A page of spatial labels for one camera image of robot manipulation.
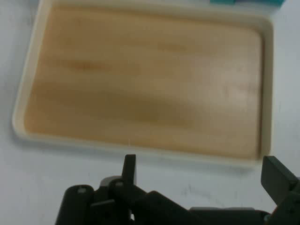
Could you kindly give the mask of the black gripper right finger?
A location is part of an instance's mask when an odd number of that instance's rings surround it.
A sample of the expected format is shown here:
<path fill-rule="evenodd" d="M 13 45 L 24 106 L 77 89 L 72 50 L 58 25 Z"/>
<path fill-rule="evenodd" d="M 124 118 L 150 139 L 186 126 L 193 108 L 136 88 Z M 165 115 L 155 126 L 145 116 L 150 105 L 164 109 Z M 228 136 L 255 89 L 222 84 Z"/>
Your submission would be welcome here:
<path fill-rule="evenodd" d="M 267 225 L 300 223 L 300 179 L 275 156 L 264 156 L 261 185 L 276 204 L 266 219 Z"/>

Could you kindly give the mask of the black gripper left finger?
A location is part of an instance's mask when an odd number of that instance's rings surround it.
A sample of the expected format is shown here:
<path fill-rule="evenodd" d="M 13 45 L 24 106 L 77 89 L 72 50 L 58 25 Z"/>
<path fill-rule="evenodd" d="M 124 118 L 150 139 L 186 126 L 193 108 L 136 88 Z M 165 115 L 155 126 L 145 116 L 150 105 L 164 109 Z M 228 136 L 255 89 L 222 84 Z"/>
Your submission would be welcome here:
<path fill-rule="evenodd" d="M 94 190 L 69 187 L 57 225 L 188 225 L 190 212 L 158 192 L 135 185 L 136 156 L 126 155 L 122 174 Z"/>

